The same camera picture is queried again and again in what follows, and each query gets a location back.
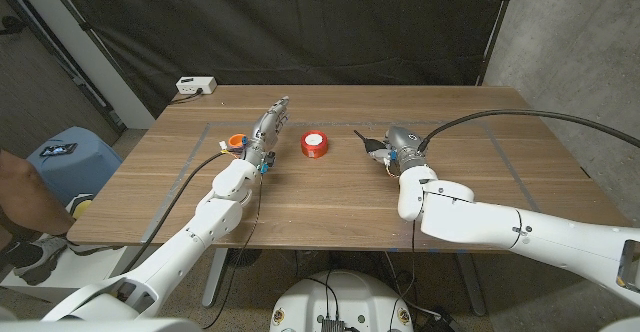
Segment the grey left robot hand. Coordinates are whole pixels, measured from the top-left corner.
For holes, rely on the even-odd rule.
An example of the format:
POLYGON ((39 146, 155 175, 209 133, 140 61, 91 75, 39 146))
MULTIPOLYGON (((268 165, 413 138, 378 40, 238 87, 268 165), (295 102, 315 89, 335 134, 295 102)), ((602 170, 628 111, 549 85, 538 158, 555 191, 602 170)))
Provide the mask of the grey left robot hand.
POLYGON ((277 143, 278 135, 288 120, 287 107, 289 101, 288 96, 282 97, 256 121, 244 150, 244 160, 256 167, 262 164, 266 154, 277 143))

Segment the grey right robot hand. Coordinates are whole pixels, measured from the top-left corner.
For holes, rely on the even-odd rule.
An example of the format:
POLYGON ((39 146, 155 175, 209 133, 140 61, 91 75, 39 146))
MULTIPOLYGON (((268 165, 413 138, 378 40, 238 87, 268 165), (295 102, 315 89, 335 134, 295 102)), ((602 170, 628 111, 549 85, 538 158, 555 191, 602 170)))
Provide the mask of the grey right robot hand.
POLYGON ((366 138, 365 150, 375 161, 393 167, 402 174, 412 167, 426 165, 423 152, 418 151, 422 139, 404 127, 390 127, 383 141, 366 138))

